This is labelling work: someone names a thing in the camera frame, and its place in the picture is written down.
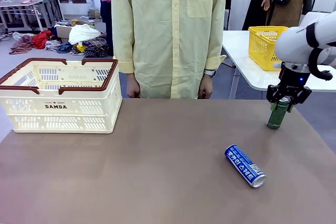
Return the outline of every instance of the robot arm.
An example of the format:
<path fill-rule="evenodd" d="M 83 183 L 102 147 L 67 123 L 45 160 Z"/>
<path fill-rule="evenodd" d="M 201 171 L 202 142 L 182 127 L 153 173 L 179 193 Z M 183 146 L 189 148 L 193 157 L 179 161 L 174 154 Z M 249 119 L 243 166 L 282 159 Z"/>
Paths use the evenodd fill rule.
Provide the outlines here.
<path fill-rule="evenodd" d="M 317 65 L 336 66 L 336 12 L 308 13 L 300 27 L 284 31 L 276 44 L 276 55 L 288 63 L 309 64 L 311 53 L 320 49 Z"/>
<path fill-rule="evenodd" d="M 308 13 L 302 26 L 280 35 L 276 44 L 276 55 L 283 61 L 280 83 L 268 87 L 268 101 L 278 103 L 288 97 L 291 105 L 304 103 L 312 92 L 305 87 L 311 74 L 326 81 L 333 78 L 330 72 L 319 71 L 318 65 L 336 66 L 335 31 L 336 12 Z"/>

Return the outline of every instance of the dark pants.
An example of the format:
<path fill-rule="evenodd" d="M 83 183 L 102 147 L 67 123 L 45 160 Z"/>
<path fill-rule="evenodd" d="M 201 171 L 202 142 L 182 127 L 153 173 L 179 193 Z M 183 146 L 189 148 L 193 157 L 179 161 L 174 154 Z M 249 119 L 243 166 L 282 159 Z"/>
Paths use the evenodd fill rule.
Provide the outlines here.
<path fill-rule="evenodd" d="M 243 30 L 247 31 L 250 26 L 265 26 L 267 12 L 261 6 L 264 0 L 251 0 L 248 8 Z"/>
<path fill-rule="evenodd" d="M 106 24 L 106 41 L 110 48 L 110 55 L 113 56 L 113 39 L 112 39 L 112 6 L 110 2 L 100 1 L 100 16 Z"/>

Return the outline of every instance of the floor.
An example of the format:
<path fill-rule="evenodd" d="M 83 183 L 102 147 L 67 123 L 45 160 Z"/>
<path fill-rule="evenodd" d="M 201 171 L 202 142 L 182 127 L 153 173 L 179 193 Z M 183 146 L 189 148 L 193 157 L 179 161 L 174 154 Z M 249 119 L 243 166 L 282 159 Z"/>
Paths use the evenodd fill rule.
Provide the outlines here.
<path fill-rule="evenodd" d="M 96 22 L 96 28 L 105 32 L 104 23 Z M 9 55 L 10 47 L 14 44 L 14 39 L 9 41 L 0 41 L 0 52 L 2 52 L 2 64 L 0 65 L 0 76 L 5 75 L 24 60 L 32 57 L 39 58 L 66 58 L 68 60 L 81 60 L 81 56 L 72 56 L 70 54 L 59 55 L 56 52 L 33 49 L 23 55 Z M 221 64 L 217 76 L 214 79 L 214 94 L 212 99 L 228 99 L 234 69 Z M 120 82 L 123 97 L 126 96 L 126 77 L 120 74 Z M 244 78 L 240 78 L 237 99 L 265 99 L 265 92 L 252 89 Z M 305 104 L 297 106 L 297 109 L 303 117 L 314 127 L 321 135 L 323 140 L 336 153 L 336 93 L 313 93 Z M 11 131 L 10 122 L 0 106 L 0 142 Z"/>

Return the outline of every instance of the cardboard box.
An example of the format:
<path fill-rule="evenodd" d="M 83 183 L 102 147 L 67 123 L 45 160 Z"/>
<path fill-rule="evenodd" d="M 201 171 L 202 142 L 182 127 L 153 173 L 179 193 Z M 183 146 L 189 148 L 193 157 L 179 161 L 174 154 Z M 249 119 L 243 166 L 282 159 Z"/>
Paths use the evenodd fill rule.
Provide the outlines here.
<path fill-rule="evenodd" d="M 62 43 L 69 41 L 69 34 L 72 27 L 56 26 L 57 36 L 61 38 Z"/>
<path fill-rule="evenodd" d="M 88 15 L 90 18 L 101 18 L 99 11 L 95 9 L 89 9 Z"/>
<path fill-rule="evenodd" d="M 86 21 L 76 21 L 76 25 L 85 25 L 88 24 L 89 26 L 95 26 L 92 22 L 86 22 Z"/>

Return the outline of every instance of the cream plastic basket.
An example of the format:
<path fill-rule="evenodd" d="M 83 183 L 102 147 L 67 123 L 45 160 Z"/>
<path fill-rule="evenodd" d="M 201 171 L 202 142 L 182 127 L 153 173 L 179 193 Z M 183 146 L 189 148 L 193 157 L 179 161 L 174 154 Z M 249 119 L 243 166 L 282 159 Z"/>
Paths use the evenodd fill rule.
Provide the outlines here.
<path fill-rule="evenodd" d="M 0 79 L 15 132 L 111 133 L 121 101 L 116 60 L 31 58 Z"/>

